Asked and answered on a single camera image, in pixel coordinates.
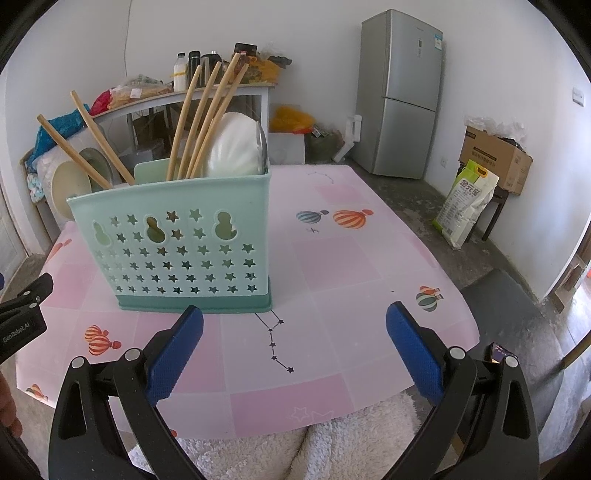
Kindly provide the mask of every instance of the refrigerator door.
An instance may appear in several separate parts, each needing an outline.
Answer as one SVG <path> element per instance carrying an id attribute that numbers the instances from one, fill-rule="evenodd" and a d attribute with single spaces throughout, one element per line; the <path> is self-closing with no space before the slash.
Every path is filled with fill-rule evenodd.
<path id="1" fill-rule="evenodd" d="M 384 99 L 384 116 L 373 173 L 408 179 L 423 178 L 434 126 L 435 112 Z"/>
<path id="2" fill-rule="evenodd" d="M 389 39 L 384 96 L 436 111 L 443 34 L 410 15 L 390 10 Z"/>

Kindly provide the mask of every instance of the white container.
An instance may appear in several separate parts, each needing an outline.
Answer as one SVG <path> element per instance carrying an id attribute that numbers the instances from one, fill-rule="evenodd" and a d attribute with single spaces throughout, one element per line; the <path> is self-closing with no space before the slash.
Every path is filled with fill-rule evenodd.
<path id="1" fill-rule="evenodd" d="M 177 63 L 174 64 L 174 91 L 185 92 L 187 90 L 187 59 L 184 53 L 179 53 Z"/>

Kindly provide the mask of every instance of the light green plastic basket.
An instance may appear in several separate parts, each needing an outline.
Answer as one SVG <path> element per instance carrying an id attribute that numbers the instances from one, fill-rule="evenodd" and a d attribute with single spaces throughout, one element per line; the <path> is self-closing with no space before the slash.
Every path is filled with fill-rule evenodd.
<path id="1" fill-rule="evenodd" d="M 134 186 L 68 199 L 119 306 L 270 310 L 270 174 L 162 181 L 167 163 L 138 165 Z"/>

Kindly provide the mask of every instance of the white wall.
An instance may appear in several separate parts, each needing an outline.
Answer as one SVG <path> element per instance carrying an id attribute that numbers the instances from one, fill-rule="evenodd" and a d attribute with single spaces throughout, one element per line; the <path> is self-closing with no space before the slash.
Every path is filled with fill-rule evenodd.
<path id="1" fill-rule="evenodd" d="M 160 3 L 132 4 L 130 74 L 167 79 L 179 51 L 214 49 L 228 58 L 237 41 L 271 43 L 294 60 L 273 101 L 299 104 L 339 128 L 355 110 L 363 20 L 396 8 L 443 30 L 445 74 L 425 178 L 449 191 L 465 115 L 523 122 L 534 164 L 491 240 L 538 297 L 551 289 L 591 213 L 590 109 L 571 101 L 573 86 L 591 101 L 591 86 L 558 32 L 527 0 L 170 0 L 166 9 Z M 149 25 L 164 25 L 170 34 L 156 38 Z"/>
<path id="2" fill-rule="evenodd" d="M 91 105 L 125 76 L 130 1 L 59 0 L 29 30 L 0 75 L 0 176 L 29 252 L 42 253 L 50 243 L 18 161 L 35 144 L 38 114 L 53 118 L 73 111 L 71 90 Z"/>

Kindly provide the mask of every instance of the cardboard box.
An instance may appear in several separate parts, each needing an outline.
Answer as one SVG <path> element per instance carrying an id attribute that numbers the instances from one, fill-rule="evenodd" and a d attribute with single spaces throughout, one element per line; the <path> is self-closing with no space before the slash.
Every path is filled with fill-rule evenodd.
<path id="1" fill-rule="evenodd" d="M 533 162 L 519 148 L 472 127 L 466 128 L 460 163 L 466 165 L 468 160 L 473 160 L 498 175 L 499 187 L 517 195 L 523 190 Z"/>

